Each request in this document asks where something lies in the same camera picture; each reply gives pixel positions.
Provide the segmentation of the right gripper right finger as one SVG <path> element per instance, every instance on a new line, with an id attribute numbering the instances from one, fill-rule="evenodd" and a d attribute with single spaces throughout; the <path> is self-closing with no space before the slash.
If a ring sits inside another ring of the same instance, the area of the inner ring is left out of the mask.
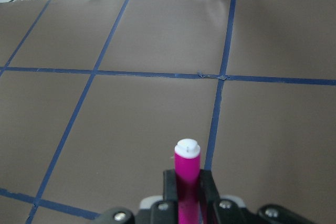
<path id="1" fill-rule="evenodd" d="M 210 170 L 201 170 L 199 200 L 203 223 L 313 223 L 313 221 L 276 204 L 266 204 L 256 213 L 232 195 L 220 195 Z"/>

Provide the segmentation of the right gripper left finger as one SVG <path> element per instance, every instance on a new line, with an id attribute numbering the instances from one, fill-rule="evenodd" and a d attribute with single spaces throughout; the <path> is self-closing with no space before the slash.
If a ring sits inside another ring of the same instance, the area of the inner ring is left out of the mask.
<path id="1" fill-rule="evenodd" d="M 178 223 L 178 195 L 175 170 L 163 172 L 163 194 L 144 198 L 137 214 L 124 207 L 111 208 L 92 223 Z"/>

